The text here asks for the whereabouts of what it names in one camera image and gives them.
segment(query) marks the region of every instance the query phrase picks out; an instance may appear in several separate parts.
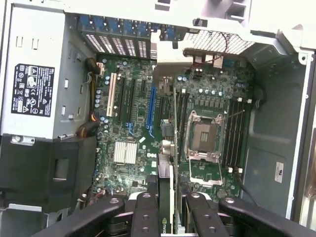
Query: chipset heatsink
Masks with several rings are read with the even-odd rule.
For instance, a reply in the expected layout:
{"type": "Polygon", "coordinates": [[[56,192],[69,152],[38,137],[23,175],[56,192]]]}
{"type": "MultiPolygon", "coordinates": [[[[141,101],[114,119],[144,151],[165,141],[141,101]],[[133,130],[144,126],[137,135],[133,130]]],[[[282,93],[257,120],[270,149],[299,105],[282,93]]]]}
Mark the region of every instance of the chipset heatsink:
{"type": "Polygon", "coordinates": [[[114,163],[135,164],[137,143],[115,142],[114,163]]]}

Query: power supply label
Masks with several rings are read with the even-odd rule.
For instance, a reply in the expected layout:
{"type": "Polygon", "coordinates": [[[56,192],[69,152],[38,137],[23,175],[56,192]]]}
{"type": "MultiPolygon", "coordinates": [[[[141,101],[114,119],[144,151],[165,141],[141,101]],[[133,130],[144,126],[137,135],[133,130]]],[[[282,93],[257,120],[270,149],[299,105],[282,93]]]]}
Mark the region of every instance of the power supply label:
{"type": "Polygon", "coordinates": [[[55,68],[15,66],[11,113],[50,117],[55,68]]]}

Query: white pci slot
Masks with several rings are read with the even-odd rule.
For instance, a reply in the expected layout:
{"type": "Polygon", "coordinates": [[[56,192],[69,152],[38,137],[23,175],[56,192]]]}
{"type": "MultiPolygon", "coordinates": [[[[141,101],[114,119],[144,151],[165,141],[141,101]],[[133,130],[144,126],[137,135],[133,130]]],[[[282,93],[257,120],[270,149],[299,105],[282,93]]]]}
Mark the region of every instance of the white pci slot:
{"type": "Polygon", "coordinates": [[[113,117],[113,105],[114,105],[116,83],[117,83],[117,74],[111,73],[110,91],[109,91],[109,99],[108,99],[108,107],[107,107],[107,116],[108,117],[113,117]]]}

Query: cpu socket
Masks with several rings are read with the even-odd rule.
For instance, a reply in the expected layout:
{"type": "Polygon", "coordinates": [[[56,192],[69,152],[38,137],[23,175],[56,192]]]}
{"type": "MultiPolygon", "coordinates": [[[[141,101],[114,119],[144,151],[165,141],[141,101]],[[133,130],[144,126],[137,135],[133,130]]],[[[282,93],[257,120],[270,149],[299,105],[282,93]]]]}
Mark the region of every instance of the cpu socket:
{"type": "Polygon", "coordinates": [[[197,115],[192,111],[188,123],[185,140],[185,154],[189,159],[190,181],[200,183],[203,186],[211,187],[213,185],[222,185],[222,174],[219,158],[221,156],[222,136],[224,130],[223,115],[217,117],[204,117],[197,115]],[[202,180],[192,177],[191,161],[201,160],[205,162],[216,163],[219,166],[220,180],[202,180]]]}

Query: motherboard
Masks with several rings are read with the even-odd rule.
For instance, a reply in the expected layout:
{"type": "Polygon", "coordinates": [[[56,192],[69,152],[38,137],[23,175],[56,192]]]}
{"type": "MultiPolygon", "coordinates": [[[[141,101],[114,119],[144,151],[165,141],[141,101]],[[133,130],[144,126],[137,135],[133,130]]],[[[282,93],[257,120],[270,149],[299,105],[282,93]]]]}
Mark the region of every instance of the motherboard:
{"type": "Polygon", "coordinates": [[[221,68],[185,68],[174,79],[175,94],[164,95],[153,82],[156,61],[99,55],[98,62],[104,70],[94,103],[100,120],[95,192],[146,191],[148,175],[157,175],[157,154],[172,156],[176,135],[179,177],[192,191],[214,201],[239,195],[232,173],[243,168],[250,65],[231,60],[221,68]]]}

